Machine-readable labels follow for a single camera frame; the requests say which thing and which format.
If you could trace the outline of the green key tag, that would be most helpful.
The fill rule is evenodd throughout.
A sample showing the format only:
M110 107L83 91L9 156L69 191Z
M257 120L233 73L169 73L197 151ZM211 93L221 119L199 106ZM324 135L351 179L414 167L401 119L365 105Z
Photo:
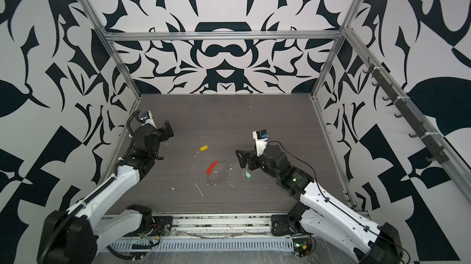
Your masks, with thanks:
M246 171L246 172L245 172L245 176L246 176L246 178L249 179L249 180L252 180L252 179L253 179L253 176L252 176L252 174L251 174L249 171Z

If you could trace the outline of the large wire keyring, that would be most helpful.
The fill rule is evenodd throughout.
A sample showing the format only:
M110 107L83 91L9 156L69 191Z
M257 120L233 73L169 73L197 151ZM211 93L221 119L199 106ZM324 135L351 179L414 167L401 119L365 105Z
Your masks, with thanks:
M208 186L216 186L217 184L226 181L233 172L233 163L228 162L223 158L220 158L217 161L218 165L213 169L211 175L206 175L206 184Z

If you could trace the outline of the red key tag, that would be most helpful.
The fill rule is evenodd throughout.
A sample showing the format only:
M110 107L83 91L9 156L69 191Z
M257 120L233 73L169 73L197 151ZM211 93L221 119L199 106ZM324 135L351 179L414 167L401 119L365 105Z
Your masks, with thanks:
M207 171L206 171L206 175L208 175L208 176L211 175L213 169L214 169L217 165L218 165L218 161L216 160L216 161L214 161L214 162L208 167L208 169L207 169Z

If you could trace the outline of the yellow key tag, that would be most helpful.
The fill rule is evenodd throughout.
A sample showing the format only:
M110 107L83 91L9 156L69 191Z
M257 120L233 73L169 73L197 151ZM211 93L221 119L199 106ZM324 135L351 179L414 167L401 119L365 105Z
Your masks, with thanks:
M203 147L200 147L199 151L200 152L204 152L204 151L207 151L209 149L209 146L203 146Z

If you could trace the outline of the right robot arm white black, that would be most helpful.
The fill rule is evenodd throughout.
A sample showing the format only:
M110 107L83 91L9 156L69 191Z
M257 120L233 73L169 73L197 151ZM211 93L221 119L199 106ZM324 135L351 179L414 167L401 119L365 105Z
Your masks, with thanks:
M260 169L297 203L289 218L304 233L315 235L350 256L357 264L404 264L408 252L399 232L389 223L380 225L333 197L302 169L292 165L279 146L263 153L235 152L241 168Z

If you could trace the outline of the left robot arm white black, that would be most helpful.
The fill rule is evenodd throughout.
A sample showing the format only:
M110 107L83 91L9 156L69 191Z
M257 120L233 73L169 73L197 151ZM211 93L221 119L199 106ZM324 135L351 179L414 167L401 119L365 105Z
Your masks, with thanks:
M168 120L160 128L146 120L132 136L132 146L116 172L66 211L47 216L41 234L39 264L90 264L97 254L119 238L133 232L147 233L152 210L131 205L120 215L104 219L105 213L132 187L145 178L157 160L161 142L174 136Z

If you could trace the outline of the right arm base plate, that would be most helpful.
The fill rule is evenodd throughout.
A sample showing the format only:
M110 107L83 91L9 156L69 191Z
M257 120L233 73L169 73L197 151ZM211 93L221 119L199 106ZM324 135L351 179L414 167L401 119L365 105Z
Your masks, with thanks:
M271 216L271 233L275 237L304 237L307 235L312 235L315 238L319 237L318 234L306 232L301 227L301 224L292 217L282 214L274 214Z

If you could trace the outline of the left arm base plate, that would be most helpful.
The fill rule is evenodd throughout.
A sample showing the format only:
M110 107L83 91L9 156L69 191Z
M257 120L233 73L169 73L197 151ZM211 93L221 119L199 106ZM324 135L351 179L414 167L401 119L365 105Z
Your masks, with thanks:
M146 232L148 237L166 236L172 232L172 216L153 216L149 230Z

